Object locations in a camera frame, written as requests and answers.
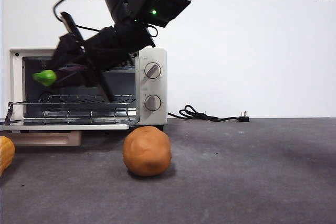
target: oven door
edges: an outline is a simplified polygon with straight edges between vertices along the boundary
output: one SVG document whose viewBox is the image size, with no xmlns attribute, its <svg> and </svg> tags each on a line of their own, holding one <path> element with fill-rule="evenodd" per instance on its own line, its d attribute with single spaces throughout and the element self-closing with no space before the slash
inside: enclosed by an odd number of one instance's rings
<svg viewBox="0 0 336 224">
<path fill-rule="evenodd" d="M 96 87 L 52 89 L 35 82 L 52 49 L 10 51 L 11 102 L 3 131 L 126 130 L 136 116 L 135 59 L 105 74 L 115 101 L 107 103 Z"/>
</svg>

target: potato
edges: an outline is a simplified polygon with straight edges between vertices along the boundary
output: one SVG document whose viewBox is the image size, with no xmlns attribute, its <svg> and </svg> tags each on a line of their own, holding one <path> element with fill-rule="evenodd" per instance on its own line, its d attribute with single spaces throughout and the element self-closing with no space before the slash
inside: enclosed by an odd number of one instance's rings
<svg viewBox="0 0 336 224">
<path fill-rule="evenodd" d="M 158 175 L 167 170 L 172 161 L 169 137 L 156 127 L 137 128 L 125 139 L 123 160 L 134 174 Z"/>
</svg>

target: gray carpet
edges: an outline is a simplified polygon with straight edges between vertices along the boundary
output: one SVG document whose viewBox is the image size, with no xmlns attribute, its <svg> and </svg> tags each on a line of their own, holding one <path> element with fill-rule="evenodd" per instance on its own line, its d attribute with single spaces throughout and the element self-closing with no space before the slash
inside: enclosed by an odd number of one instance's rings
<svg viewBox="0 0 336 224">
<path fill-rule="evenodd" d="M 336 119 L 169 120 L 173 164 L 140 178 L 126 131 L 81 147 L 17 148 L 1 224 L 336 223 Z"/>
</svg>

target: white toaster oven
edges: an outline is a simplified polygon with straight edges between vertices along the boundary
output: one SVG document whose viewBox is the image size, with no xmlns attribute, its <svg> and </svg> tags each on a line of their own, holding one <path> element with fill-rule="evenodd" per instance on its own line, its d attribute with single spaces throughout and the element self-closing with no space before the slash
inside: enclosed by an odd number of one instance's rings
<svg viewBox="0 0 336 224">
<path fill-rule="evenodd" d="M 81 131 L 126 130 L 135 125 L 167 123 L 167 59 L 162 48 L 132 55 L 133 64 L 104 73 L 115 101 L 98 88 L 52 89 L 35 82 L 53 49 L 12 49 L 10 102 L 2 135 L 18 145 L 79 145 Z"/>
</svg>

